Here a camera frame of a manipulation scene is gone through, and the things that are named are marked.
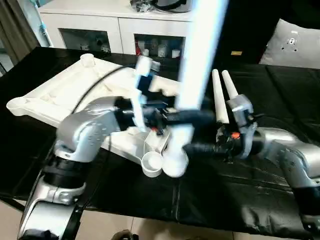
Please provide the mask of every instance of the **black table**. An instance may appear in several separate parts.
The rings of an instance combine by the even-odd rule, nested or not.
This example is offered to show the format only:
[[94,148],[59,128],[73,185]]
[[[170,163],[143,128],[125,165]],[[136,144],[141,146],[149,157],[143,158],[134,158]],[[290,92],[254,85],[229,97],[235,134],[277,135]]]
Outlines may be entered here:
[[[38,87],[76,62],[83,51],[36,48],[0,78],[0,197],[27,200],[55,128],[29,116],[13,116],[6,103]],[[136,56],[95,52],[116,64],[134,64]],[[264,127],[282,128],[309,143],[320,143],[320,71],[265,65],[218,65],[228,69],[239,93],[252,101]],[[175,59],[161,59],[160,76],[177,79]],[[210,80],[207,95],[212,97]],[[195,139],[209,141],[213,129],[200,129]],[[87,181],[89,196],[103,180],[88,210],[173,221],[250,234],[306,239],[293,193],[272,163],[251,157],[233,164],[191,158],[185,175],[144,176],[141,167],[101,149]]]

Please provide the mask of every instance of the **white plastic tray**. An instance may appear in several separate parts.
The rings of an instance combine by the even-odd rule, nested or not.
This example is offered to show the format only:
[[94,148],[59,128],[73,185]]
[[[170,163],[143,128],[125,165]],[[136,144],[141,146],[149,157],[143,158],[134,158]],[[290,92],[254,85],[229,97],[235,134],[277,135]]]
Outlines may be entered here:
[[[50,80],[38,86],[22,97],[10,100],[6,107],[15,115],[28,115],[51,126],[58,127],[59,123],[71,113],[82,94],[99,78],[118,68],[120,65],[92,58],[93,64],[87,64],[82,59],[60,72]],[[135,79],[135,70],[125,68],[107,77],[82,102],[78,111],[89,102],[105,96],[123,96],[129,98],[135,89],[129,88]],[[150,91],[163,90],[167,96],[178,93],[179,82],[155,76]],[[137,127],[126,131],[115,132],[111,138],[111,151],[124,158],[140,164],[141,151],[147,138],[148,144],[161,153],[169,138],[169,132],[158,137],[154,133],[141,133]],[[109,138],[102,144],[109,149]]]

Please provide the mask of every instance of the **tile floor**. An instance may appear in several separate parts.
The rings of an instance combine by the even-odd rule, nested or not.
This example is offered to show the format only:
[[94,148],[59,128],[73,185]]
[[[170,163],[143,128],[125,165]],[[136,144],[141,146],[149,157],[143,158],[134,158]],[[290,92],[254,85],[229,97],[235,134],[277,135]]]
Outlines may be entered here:
[[[17,210],[0,202],[1,240],[16,239],[21,215]],[[85,211],[82,215],[76,240],[110,240],[114,233],[125,229],[138,234],[140,240],[187,240],[192,237],[202,237],[207,240],[281,240],[277,237],[92,211]]]
[[7,72],[14,67],[14,65],[12,64],[12,62],[10,60],[10,57],[5,53],[0,53],[0,63],[3,65],[3,67],[5,68],[5,70]]

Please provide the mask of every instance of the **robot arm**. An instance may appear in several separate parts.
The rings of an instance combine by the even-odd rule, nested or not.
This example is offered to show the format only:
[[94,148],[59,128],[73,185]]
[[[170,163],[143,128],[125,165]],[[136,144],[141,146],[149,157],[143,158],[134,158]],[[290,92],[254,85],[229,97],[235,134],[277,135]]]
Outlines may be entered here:
[[[222,72],[229,94],[227,101],[230,122],[226,118],[223,101],[215,105],[216,119],[223,120],[218,130],[216,144],[189,144],[184,147],[190,154],[224,156],[245,159],[258,155],[260,159],[272,161],[282,169],[286,181],[292,188],[300,210],[304,228],[314,235],[320,234],[320,147],[300,141],[292,133],[269,127],[258,127],[253,106],[249,99],[238,92],[227,71]],[[219,74],[213,71],[215,88],[221,88]],[[215,103],[224,99],[222,89],[214,89]]]
[[[170,107],[161,93],[152,93],[152,101],[141,109],[144,124],[161,132],[167,125],[210,124],[211,111],[186,110],[169,113]],[[24,210],[18,239],[74,239],[80,224],[77,206],[86,188],[90,163],[100,146],[113,132],[135,126],[132,103],[122,97],[102,97],[90,102],[84,110],[66,117],[57,129],[54,156],[42,170]]]

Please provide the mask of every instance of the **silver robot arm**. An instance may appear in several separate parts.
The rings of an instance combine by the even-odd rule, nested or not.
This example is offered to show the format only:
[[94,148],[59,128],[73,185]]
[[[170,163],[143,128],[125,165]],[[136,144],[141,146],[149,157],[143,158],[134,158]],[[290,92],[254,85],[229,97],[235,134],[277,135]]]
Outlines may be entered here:
[[189,154],[245,159],[258,155],[282,169],[298,204],[304,228],[320,234],[320,147],[300,141],[292,133],[279,128],[258,127],[250,100],[238,94],[227,71],[222,72],[230,100],[226,105],[217,70],[212,72],[216,119],[222,125],[216,144],[188,144]]
[[55,157],[43,169],[23,213],[18,239],[50,234],[61,240],[86,188],[85,173],[106,136],[121,127],[115,115],[116,97],[92,101],[68,116],[57,130]]

